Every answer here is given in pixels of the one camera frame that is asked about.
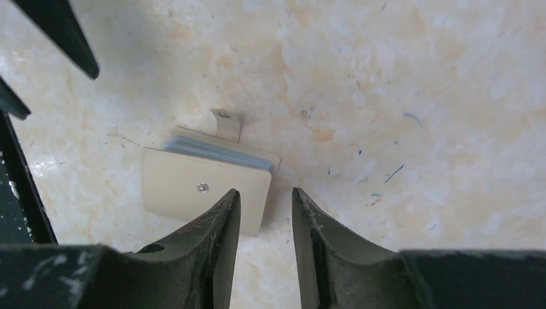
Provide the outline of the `clear plastic card holder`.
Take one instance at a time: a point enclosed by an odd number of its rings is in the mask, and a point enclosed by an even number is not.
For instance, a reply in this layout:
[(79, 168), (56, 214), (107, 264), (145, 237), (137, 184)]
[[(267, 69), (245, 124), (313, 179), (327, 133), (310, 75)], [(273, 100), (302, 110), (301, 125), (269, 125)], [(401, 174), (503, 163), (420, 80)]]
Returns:
[(191, 221), (229, 190), (241, 195), (240, 234), (258, 237), (278, 155), (239, 143), (242, 121), (224, 109), (212, 109), (215, 135), (176, 127), (163, 148), (142, 154), (145, 210)]

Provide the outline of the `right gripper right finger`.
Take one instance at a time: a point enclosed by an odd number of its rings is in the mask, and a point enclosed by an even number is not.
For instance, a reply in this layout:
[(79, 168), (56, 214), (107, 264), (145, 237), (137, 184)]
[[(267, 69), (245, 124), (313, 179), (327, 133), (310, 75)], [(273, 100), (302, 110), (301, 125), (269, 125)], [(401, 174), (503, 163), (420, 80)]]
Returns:
[(292, 191), (292, 229), (302, 308), (420, 308), (400, 256)]

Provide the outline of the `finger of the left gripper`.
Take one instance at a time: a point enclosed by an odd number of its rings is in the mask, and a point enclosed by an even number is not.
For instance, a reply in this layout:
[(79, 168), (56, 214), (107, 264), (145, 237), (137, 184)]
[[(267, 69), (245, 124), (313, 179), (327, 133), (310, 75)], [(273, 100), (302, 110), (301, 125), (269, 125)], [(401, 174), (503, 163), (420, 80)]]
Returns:
[(1, 79), (1, 109), (20, 120), (25, 120), (31, 114), (26, 104), (3, 79)]
[(89, 78), (100, 68), (68, 0), (15, 0), (14, 4)]

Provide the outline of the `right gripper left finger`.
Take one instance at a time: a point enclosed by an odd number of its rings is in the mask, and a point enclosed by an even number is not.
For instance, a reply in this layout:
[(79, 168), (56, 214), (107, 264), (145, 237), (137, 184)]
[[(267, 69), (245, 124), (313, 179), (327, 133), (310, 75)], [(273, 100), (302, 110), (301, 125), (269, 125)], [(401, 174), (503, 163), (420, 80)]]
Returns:
[(228, 308), (241, 198), (209, 210), (138, 252), (102, 247), (77, 308)]

